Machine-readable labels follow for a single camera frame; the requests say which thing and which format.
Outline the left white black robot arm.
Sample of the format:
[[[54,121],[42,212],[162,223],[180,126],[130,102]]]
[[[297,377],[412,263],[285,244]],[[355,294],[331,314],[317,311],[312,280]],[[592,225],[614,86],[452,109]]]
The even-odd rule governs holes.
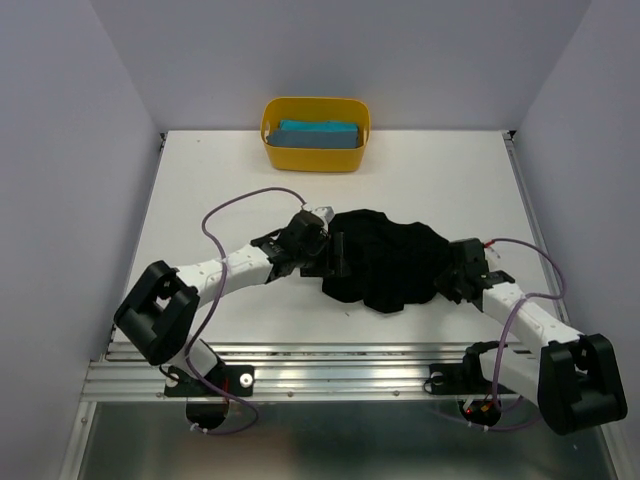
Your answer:
[[[222,362],[191,333],[197,311],[296,270],[307,277],[348,275],[344,242],[329,233],[333,218],[330,207],[304,208],[286,227],[220,259],[179,267],[156,261],[133,284],[114,314],[114,324],[150,365],[171,365],[186,373],[199,393],[213,393],[222,384]]]

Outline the black t shirt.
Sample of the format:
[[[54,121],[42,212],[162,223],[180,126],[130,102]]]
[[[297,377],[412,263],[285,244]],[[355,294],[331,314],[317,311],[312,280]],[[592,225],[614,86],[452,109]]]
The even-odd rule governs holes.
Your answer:
[[[382,212],[362,209],[335,215],[329,232],[344,235],[350,274],[325,278],[322,292],[382,314],[431,301],[438,293],[436,277],[450,264],[449,240],[420,222],[399,224]]]

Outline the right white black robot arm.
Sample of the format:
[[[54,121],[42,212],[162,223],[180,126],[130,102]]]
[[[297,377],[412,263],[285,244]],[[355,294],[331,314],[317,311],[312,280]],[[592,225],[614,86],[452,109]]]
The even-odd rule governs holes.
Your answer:
[[[534,404],[558,435],[620,421],[628,405],[612,343],[586,335],[536,304],[516,280],[493,270],[479,239],[451,243],[438,291],[456,304],[468,302],[503,327],[495,341],[467,347],[458,363],[432,364],[424,390],[455,396],[470,426],[498,430],[500,396],[513,393]]]

